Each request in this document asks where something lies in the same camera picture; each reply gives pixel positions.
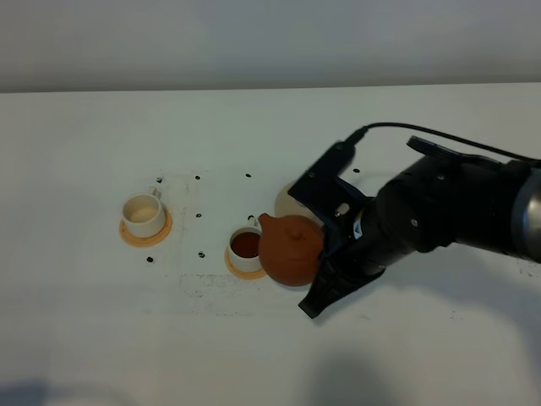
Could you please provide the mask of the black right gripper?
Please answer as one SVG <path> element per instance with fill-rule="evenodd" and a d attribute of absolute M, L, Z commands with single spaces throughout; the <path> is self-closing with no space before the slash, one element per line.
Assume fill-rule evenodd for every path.
<path fill-rule="evenodd" d="M 298 307 L 314 319 L 412 252 L 463 244 L 517 255 L 511 209 L 527 178 L 525 162 L 485 166 L 423 157 L 364 207 L 355 222 L 361 237 L 322 260 Z"/>

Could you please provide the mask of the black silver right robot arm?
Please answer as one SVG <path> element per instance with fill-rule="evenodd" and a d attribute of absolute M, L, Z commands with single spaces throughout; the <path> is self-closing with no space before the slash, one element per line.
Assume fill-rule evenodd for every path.
<path fill-rule="evenodd" d="M 424 156 L 373 197 L 315 172 L 289 193 L 325 225 L 319 269 L 299 305 L 311 318 L 415 252 L 462 244 L 540 259 L 540 170 L 532 162 Z"/>

